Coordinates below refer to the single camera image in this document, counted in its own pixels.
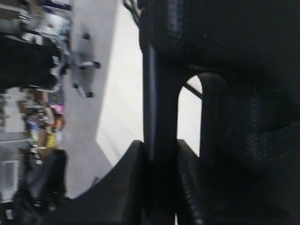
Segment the yellow object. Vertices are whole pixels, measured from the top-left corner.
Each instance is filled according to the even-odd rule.
[[[57,148],[57,141],[56,141],[56,135],[55,134],[49,134],[47,138],[47,144],[45,146],[46,148]]]

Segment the cable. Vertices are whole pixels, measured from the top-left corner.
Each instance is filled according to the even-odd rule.
[[[137,27],[139,27],[140,16],[139,16],[139,13],[137,12],[137,10],[135,8],[134,0],[129,0],[129,2],[130,2],[130,4],[127,2],[127,0],[123,0],[123,5],[131,13],[135,24],[137,25]],[[200,99],[203,98],[203,94],[200,93],[199,91],[197,91],[194,87],[192,87],[188,83],[186,83],[184,85],[184,87],[187,90],[189,90],[190,92],[192,92],[194,95],[196,95],[198,98],[200,98]]]

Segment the floor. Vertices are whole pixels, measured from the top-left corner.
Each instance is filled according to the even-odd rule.
[[[89,77],[95,97],[83,98],[65,77],[66,118],[62,148],[67,150],[68,196],[104,177],[134,139],[143,139],[142,54],[138,29],[121,0],[75,0],[73,45],[84,27],[101,70]],[[193,86],[201,89],[195,78]],[[201,101],[186,89],[179,99],[178,137],[198,151]]]

